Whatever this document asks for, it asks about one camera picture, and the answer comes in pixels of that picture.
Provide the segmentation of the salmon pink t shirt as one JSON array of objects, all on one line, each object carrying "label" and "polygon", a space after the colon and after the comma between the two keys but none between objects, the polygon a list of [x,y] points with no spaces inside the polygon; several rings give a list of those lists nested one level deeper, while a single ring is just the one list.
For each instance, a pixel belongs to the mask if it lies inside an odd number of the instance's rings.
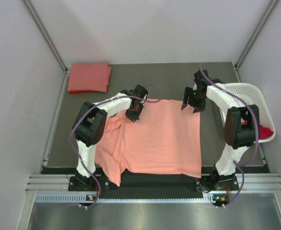
[{"label": "salmon pink t shirt", "polygon": [[176,100],[146,103],[135,122],[124,111],[107,119],[95,163],[111,182],[120,186],[125,170],[201,177],[201,115],[192,107],[181,109],[181,104]]}]

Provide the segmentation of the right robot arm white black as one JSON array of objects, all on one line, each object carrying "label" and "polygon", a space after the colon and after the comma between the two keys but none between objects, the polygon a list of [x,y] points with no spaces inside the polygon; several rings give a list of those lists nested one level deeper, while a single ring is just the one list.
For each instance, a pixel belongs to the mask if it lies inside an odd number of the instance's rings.
[{"label": "right robot arm white black", "polygon": [[233,183],[242,155],[250,146],[258,145],[259,108],[228,91],[220,79],[210,79],[206,70],[198,70],[194,82],[193,88],[185,88],[182,109],[189,105],[194,113],[203,112],[206,99],[210,99],[225,114],[225,148],[210,175],[197,181],[198,188],[208,193]]}]

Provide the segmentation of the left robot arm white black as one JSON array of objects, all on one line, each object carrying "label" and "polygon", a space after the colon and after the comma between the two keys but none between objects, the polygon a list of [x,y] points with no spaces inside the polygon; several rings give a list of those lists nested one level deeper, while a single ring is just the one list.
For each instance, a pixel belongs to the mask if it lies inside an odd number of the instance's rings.
[{"label": "left robot arm white black", "polygon": [[70,179],[70,191],[90,191],[97,187],[93,176],[96,171],[95,153],[104,134],[106,120],[124,111],[130,121],[137,121],[147,99],[147,89],[137,85],[133,90],[122,90],[102,102],[85,102],[82,105],[69,136],[69,139],[75,137],[78,146],[78,165]]}]

